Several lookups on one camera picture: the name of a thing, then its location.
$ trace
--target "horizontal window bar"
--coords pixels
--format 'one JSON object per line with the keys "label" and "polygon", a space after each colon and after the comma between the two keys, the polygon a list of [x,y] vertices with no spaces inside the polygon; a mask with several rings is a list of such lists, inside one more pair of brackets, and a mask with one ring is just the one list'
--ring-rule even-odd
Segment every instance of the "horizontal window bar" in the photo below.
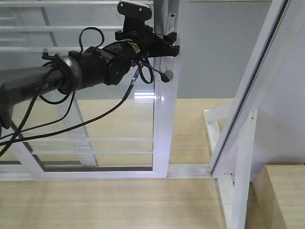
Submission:
{"label": "horizontal window bar", "polygon": [[14,17],[0,17],[0,21],[14,21]]}
{"label": "horizontal window bar", "polygon": [[66,30],[83,30],[96,27],[101,30],[120,30],[122,25],[45,25],[45,26],[0,26],[0,32],[55,32]]}
{"label": "horizontal window bar", "polygon": [[24,142],[150,142],[153,137],[76,137],[39,138]]}
{"label": "horizontal window bar", "polygon": [[24,38],[0,38],[0,42],[25,42]]}
{"label": "horizontal window bar", "polygon": [[43,49],[47,48],[48,52],[68,52],[79,51],[80,47],[0,47],[0,52],[43,52]]}
{"label": "horizontal window bar", "polygon": [[151,149],[147,150],[65,150],[65,151],[33,151],[34,155],[53,155],[53,154],[152,154]]}
{"label": "horizontal window bar", "polygon": [[[1,1],[0,7],[62,7],[71,5],[96,6],[117,5],[119,1]],[[138,1],[138,3],[150,5],[153,1]]]}
{"label": "horizontal window bar", "polygon": [[123,171],[152,171],[152,166],[133,167],[47,167],[46,172],[123,172]]}

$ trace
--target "robotic arm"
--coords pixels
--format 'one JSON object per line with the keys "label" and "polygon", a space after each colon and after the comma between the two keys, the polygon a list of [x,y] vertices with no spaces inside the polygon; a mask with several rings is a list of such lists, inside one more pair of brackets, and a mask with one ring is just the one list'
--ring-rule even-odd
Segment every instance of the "robotic arm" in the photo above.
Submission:
{"label": "robotic arm", "polygon": [[52,62],[48,66],[0,71],[0,135],[1,126],[6,129],[11,127],[14,105],[32,98],[46,75],[48,77],[40,94],[56,89],[62,94],[69,94],[100,83],[117,85],[136,65],[140,73],[146,66],[151,77],[154,70],[160,74],[162,81],[170,80],[169,74],[150,66],[148,58],[177,56],[179,46],[173,46],[176,33],[154,34],[153,29],[144,24],[152,17],[152,11],[146,5],[121,0],[118,12],[125,16],[123,31],[115,32],[117,41],[104,48],[90,47],[82,52],[80,36],[81,52],[70,51],[68,56],[58,57],[49,56],[45,51],[42,58]]}

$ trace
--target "black cable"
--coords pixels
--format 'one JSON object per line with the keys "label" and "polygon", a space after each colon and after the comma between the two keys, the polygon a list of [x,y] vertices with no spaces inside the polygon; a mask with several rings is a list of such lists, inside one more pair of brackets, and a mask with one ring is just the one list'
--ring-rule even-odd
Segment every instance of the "black cable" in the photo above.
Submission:
{"label": "black cable", "polygon": [[[72,107],[72,104],[73,104],[74,97],[75,97],[75,92],[73,92],[73,94],[72,94],[72,97],[71,97],[71,100],[70,100],[69,107],[68,107],[68,109],[67,109],[67,111],[66,111],[66,113],[64,114],[63,117],[61,117],[60,119],[57,119],[57,120],[55,120],[55,121],[52,121],[52,122],[44,123],[44,124],[41,124],[41,125],[36,125],[36,126],[30,127],[30,128],[21,130],[20,133],[23,133],[23,132],[29,131],[29,130],[33,130],[33,129],[37,129],[37,128],[40,128],[40,127],[44,127],[44,126],[47,126],[47,125],[51,125],[51,124],[54,124],[54,123],[57,123],[57,122],[60,122],[60,121],[63,120],[63,119],[68,115],[68,113],[70,112],[71,107]],[[0,140],[4,139],[4,138],[6,138],[6,137],[12,136],[13,134],[14,134],[14,133],[9,134],[9,135],[5,135],[5,136],[3,136],[3,137],[0,137]]]}
{"label": "black cable", "polygon": [[[144,58],[145,62],[148,63],[149,65],[151,65],[151,63],[149,63],[149,60],[147,57]],[[151,75],[151,78],[154,78],[154,75],[153,75],[153,70],[151,68],[148,68],[149,70],[149,74]]]}
{"label": "black cable", "polygon": [[166,79],[168,79],[168,77],[166,76],[165,73],[155,69],[154,67],[152,67],[149,63],[146,63],[146,62],[142,62],[142,64],[147,67],[148,69],[151,69],[151,70],[154,70],[155,72],[159,73],[161,78],[165,77]]}
{"label": "black cable", "polygon": [[6,142],[3,142],[1,145],[5,145],[5,147],[0,151],[0,156],[2,156],[7,150],[8,148],[11,146],[11,144],[14,143],[14,140],[16,139],[17,135],[20,133],[21,129],[23,128],[24,124],[26,123],[26,121],[28,120],[29,116],[30,116],[30,113],[32,111],[32,108],[34,106],[34,103],[38,97],[38,95],[40,94],[40,92],[42,91],[42,88],[44,86],[44,84],[46,83],[49,75],[56,71],[58,69],[58,67],[53,67],[51,68],[50,70],[48,70],[48,72],[44,75],[43,77],[43,80],[42,80],[42,83],[40,84],[36,94],[33,96],[31,102],[30,102],[30,105],[20,123],[20,125],[18,126],[17,130],[15,131],[15,133],[12,135],[11,139],[9,141],[6,141]]}
{"label": "black cable", "polygon": [[42,95],[40,95],[40,99],[42,99],[44,102],[48,103],[48,104],[51,104],[51,105],[58,105],[58,104],[62,104],[63,102],[65,102],[70,96],[70,93],[69,94],[66,94],[65,97],[63,97],[61,100],[59,101],[56,101],[56,102],[53,102],[53,101],[50,101],[50,100],[47,100],[45,97],[43,97]]}
{"label": "black cable", "polygon": [[138,65],[138,68],[139,68],[139,72],[140,72],[140,77],[142,79],[142,81],[146,84],[151,84],[153,82],[153,76],[151,75],[151,80],[150,81],[147,81],[143,75],[143,71],[142,71],[142,65],[137,62],[137,65]]}
{"label": "black cable", "polygon": [[105,42],[104,34],[103,34],[103,32],[102,32],[100,29],[98,29],[98,28],[96,28],[96,27],[87,27],[87,28],[85,28],[85,29],[83,29],[83,30],[81,31],[80,36],[79,36],[79,38],[78,38],[78,42],[79,42],[80,48],[81,48],[80,53],[82,53],[82,52],[84,51],[84,47],[83,47],[82,42],[81,42],[81,36],[82,36],[83,32],[85,32],[86,30],[95,30],[95,31],[99,32],[99,34],[100,34],[101,37],[102,37],[101,43],[100,43],[99,45],[95,46],[94,48],[100,47],[100,46],[101,46],[102,44],[104,44],[104,42]]}
{"label": "black cable", "polygon": [[51,65],[51,64],[53,64],[53,63],[54,63],[54,61],[46,62],[46,63],[43,65],[43,67],[48,66],[48,65]]}
{"label": "black cable", "polygon": [[116,104],[116,106],[114,106],[114,107],[113,107],[112,109],[110,109],[109,111],[103,113],[102,115],[97,116],[97,117],[95,117],[95,118],[93,118],[93,119],[90,119],[90,120],[88,120],[88,121],[86,121],[86,122],[83,122],[83,123],[80,123],[80,124],[71,126],[71,127],[69,127],[69,128],[66,128],[66,129],[63,129],[63,130],[60,130],[60,131],[55,131],[55,132],[52,132],[52,133],[49,133],[49,134],[36,135],[36,136],[31,136],[31,137],[24,137],[24,138],[14,139],[13,141],[10,140],[10,141],[6,141],[6,142],[2,142],[2,143],[0,143],[0,146],[3,146],[3,145],[8,144],[8,143],[11,143],[11,144],[12,144],[12,143],[16,143],[16,142],[22,142],[22,141],[28,141],[28,140],[38,139],[38,138],[51,137],[51,136],[54,136],[54,135],[59,135],[59,134],[68,132],[68,131],[70,131],[70,130],[74,130],[74,129],[76,129],[76,128],[82,127],[82,126],[84,126],[84,125],[87,125],[87,124],[89,124],[89,123],[92,123],[92,122],[94,122],[94,121],[97,121],[97,120],[99,120],[99,119],[105,117],[106,115],[112,113],[114,110],[116,110],[118,107],[120,107],[120,106],[125,102],[125,100],[128,98],[130,92],[132,91],[132,88],[134,87],[134,82],[135,82],[136,79],[137,79],[137,74],[138,74],[138,70],[136,71],[136,73],[135,73],[135,75],[134,75],[134,77],[133,77],[133,79],[132,79],[132,81],[131,81],[131,83],[130,83],[130,85],[129,85],[129,87],[128,87],[126,93],[125,93],[125,95],[123,96],[122,100],[121,100],[118,104]]}

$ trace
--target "white metal frame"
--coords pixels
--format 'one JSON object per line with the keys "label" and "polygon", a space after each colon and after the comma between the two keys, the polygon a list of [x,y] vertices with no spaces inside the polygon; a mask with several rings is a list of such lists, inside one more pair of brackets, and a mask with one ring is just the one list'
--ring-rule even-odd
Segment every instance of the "white metal frame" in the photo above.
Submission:
{"label": "white metal frame", "polygon": [[[6,1],[0,2],[0,7],[44,7],[52,6],[57,7],[63,4],[89,4],[90,1]],[[145,4],[152,3],[152,1],[145,1]],[[117,4],[116,2],[111,1],[92,1],[92,4]],[[170,0],[170,1],[158,1],[155,0],[154,6],[154,17],[159,19],[158,24],[164,24],[166,28],[168,13],[174,13],[177,15],[177,27],[178,39],[176,45],[182,43],[184,40],[185,34],[183,33],[183,27],[185,26],[187,20],[187,10],[188,1],[187,0]],[[29,171],[30,175],[34,179],[101,179],[101,178],[153,178],[153,177],[167,177],[168,172],[168,163],[170,155],[170,146],[171,138],[173,132],[173,119],[174,119],[174,110],[176,95],[178,90],[178,81],[180,75],[181,67],[181,55],[176,58],[170,58],[169,60],[162,61],[162,70],[171,70],[173,71],[174,78],[169,83],[162,83],[159,80],[155,82],[155,91],[156,99],[154,104],[154,136],[153,138],[145,138],[144,140],[153,140],[154,149],[153,149],[153,168],[152,171],[109,171],[109,172],[45,172],[38,165],[30,151],[24,146],[23,143],[16,143],[12,145],[12,150],[17,159],[22,163],[22,167],[18,167],[19,171],[26,169]],[[72,142],[88,142],[93,140],[111,140],[110,138],[71,138],[69,141]],[[43,139],[36,141],[53,141],[51,139]],[[85,149],[85,155],[91,153],[92,150]],[[198,171],[201,171],[202,175],[205,176],[206,168],[198,168]]]}
{"label": "white metal frame", "polygon": [[269,8],[269,12],[210,161],[213,178],[217,178],[218,175],[222,174],[221,171],[225,167],[226,158],[238,138],[245,119],[252,109],[258,109],[254,101],[257,97],[264,95],[264,91],[267,90],[267,85],[272,79],[270,75],[256,78],[255,73],[259,71],[260,61],[264,60],[265,55],[269,51],[268,48],[272,44],[277,32],[276,25],[280,25],[282,16],[285,14],[285,9],[289,5],[289,2],[289,0],[274,0]]}

